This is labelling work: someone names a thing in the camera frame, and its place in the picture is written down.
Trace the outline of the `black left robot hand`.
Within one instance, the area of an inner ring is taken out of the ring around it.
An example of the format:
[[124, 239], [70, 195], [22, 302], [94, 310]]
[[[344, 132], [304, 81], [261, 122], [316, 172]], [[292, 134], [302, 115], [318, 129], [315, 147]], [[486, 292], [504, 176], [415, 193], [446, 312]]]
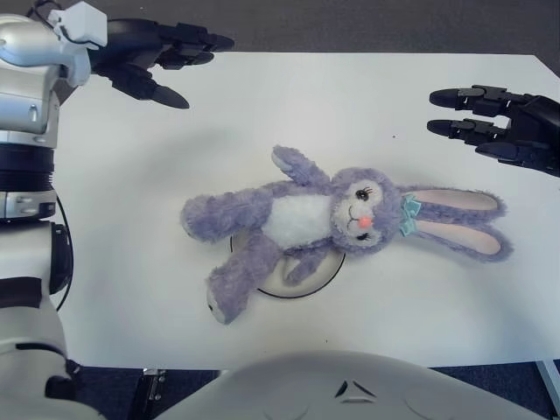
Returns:
[[233, 49], [235, 42], [194, 24], [160, 24], [140, 18], [108, 21], [108, 43], [89, 51], [92, 73], [111, 81], [112, 88], [139, 101], [153, 101], [175, 109], [189, 109], [188, 101], [158, 84], [150, 69], [165, 70], [203, 65], [216, 53]]

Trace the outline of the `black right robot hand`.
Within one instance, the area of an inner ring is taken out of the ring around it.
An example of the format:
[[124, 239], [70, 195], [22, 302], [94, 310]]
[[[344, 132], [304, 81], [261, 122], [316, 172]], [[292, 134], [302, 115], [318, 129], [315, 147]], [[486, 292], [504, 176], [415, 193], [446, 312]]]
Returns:
[[427, 130], [472, 146], [476, 153], [505, 165], [559, 176], [559, 103], [534, 94], [514, 94], [504, 87], [473, 85], [430, 93], [431, 104], [476, 116], [505, 116], [507, 127], [465, 118], [430, 120]]

